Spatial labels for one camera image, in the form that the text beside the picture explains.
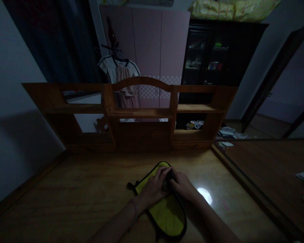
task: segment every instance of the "desk drawer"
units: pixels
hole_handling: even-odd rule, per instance
[[[194,149],[209,149],[212,146],[211,142],[205,143],[173,143],[172,150],[194,150]]]

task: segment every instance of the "dark curtain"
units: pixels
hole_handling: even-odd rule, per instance
[[[94,51],[97,44],[92,41],[95,33],[90,33],[86,16],[88,4],[81,0],[4,3],[48,82],[102,82],[97,66],[99,55]]]

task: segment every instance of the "pink wardrobe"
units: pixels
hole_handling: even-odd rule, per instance
[[[107,44],[108,16],[124,57],[136,63],[142,76],[181,84],[190,12],[104,5],[100,13]],[[141,108],[169,107],[168,92],[139,85],[138,93]]]

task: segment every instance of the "wrist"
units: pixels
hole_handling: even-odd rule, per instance
[[[137,206],[137,214],[141,215],[147,209],[144,199],[138,195],[133,198],[133,201]]]

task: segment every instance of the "forearm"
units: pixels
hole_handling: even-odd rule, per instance
[[[200,193],[197,193],[195,195],[192,200],[192,203],[201,213],[205,224],[216,243],[240,243],[238,237],[223,222],[223,220],[211,208],[211,206],[207,203],[207,201]]]
[[[137,197],[134,199],[134,203],[138,205]],[[140,206],[138,207],[137,216],[143,212],[143,209],[141,209]],[[110,222],[99,229],[88,242],[116,243],[131,227],[134,219],[135,207],[129,202]]]

